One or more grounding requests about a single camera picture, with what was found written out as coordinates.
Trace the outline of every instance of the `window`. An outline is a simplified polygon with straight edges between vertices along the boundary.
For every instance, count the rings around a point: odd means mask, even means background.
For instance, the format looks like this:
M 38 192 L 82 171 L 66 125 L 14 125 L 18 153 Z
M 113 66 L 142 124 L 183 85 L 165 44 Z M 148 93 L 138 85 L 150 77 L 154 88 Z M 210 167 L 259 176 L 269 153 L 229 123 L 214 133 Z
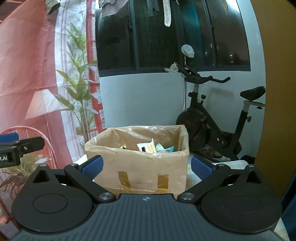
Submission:
M 195 56 L 197 71 L 250 71 L 246 33 L 236 0 L 170 0 L 171 26 L 164 25 L 163 1 L 148 17 L 147 1 L 129 0 L 118 13 L 102 18 L 96 9 L 96 48 L 100 76 L 164 72 L 184 63 L 181 46 Z

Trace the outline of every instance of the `orange wall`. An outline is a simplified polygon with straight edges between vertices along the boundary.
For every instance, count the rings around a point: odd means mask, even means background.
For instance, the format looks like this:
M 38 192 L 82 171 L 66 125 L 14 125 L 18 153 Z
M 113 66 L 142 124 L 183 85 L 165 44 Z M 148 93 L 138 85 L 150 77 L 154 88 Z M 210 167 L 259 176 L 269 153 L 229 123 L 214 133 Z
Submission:
M 256 165 L 278 196 L 296 168 L 296 9 L 287 0 L 251 0 L 266 68 L 266 108 Z

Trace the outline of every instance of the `exercise bike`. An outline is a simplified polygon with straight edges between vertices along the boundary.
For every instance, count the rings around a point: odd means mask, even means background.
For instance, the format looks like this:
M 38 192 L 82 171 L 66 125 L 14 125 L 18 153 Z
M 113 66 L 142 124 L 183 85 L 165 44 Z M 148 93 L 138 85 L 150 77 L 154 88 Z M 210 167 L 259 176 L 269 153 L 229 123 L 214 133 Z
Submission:
M 244 107 L 241 111 L 235 132 L 230 133 L 220 130 L 216 122 L 204 108 L 203 102 L 206 96 L 201 95 L 201 102 L 199 102 L 197 98 L 200 84 L 204 84 L 208 81 L 226 83 L 230 80 L 230 77 L 224 80 L 218 80 L 212 76 L 201 77 L 193 69 L 181 65 L 177 65 L 177 67 L 178 71 L 185 75 L 185 81 L 194 84 L 193 92 L 188 94 L 188 96 L 191 97 L 190 107 L 178 116 L 176 122 L 177 125 L 185 125 L 188 131 L 189 150 L 198 152 L 206 145 L 209 145 L 221 155 L 230 158 L 231 161 L 238 160 L 237 155 L 242 150 L 242 146 L 239 142 L 242 130 L 246 121 L 250 122 L 252 119 L 251 116 L 248 116 L 250 105 L 257 106 L 258 109 L 265 107 L 265 104 L 254 101 L 265 94 L 264 86 L 259 86 L 240 93 L 240 96 L 246 100 L 244 100 Z

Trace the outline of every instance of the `white wall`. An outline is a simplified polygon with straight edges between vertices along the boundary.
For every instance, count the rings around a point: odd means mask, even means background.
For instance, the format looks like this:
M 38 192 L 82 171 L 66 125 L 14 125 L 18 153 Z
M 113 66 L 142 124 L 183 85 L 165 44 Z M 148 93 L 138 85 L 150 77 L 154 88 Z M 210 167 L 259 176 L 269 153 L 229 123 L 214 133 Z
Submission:
M 106 127 L 175 125 L 183 111 L 183 83 L 180 73 L 100 78 Z
M 222 130 L 235 130 L 243 107 L 243 90 L 265 86 L 265 64 L 256 17 L 249 0 L 237 0 L 243 18 L 250 52 L 251 72 L 200 72 L 201 76 L 231 80 L 200 85 L 200 94 L 207 95 L 204 105 Z M 179 73 L 151 73 L 100 78 L 100 89 L 107 127 L 129 125 L 173 125 L 183 109 L 183 79 Z M 188 83 L 187 90 L 193 90 Z M 258 99 L 265 101 L 265 96 Z M 252 121 L 246 123 L 239 154 L 256 156 L 264 110 L 251 107 Z

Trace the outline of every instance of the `blue gripper pad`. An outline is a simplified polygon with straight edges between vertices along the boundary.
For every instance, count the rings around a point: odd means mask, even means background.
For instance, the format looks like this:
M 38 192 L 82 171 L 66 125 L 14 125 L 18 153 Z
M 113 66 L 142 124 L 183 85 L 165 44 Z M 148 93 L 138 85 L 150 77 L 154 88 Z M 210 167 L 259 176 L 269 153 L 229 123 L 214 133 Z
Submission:
M 0 135 L 0 143 L 9 143 L 19 140 L 19 135 L 16 132 Z
M 81 173 L 93 180 L 103 170 L 103 158 L 95 156 L 82 164 Z
M 213 169 L 199 160 L 197 157 L 192 157 L 191 159 L 191 170 L 197 175 L 201 180 L 213 173 Z

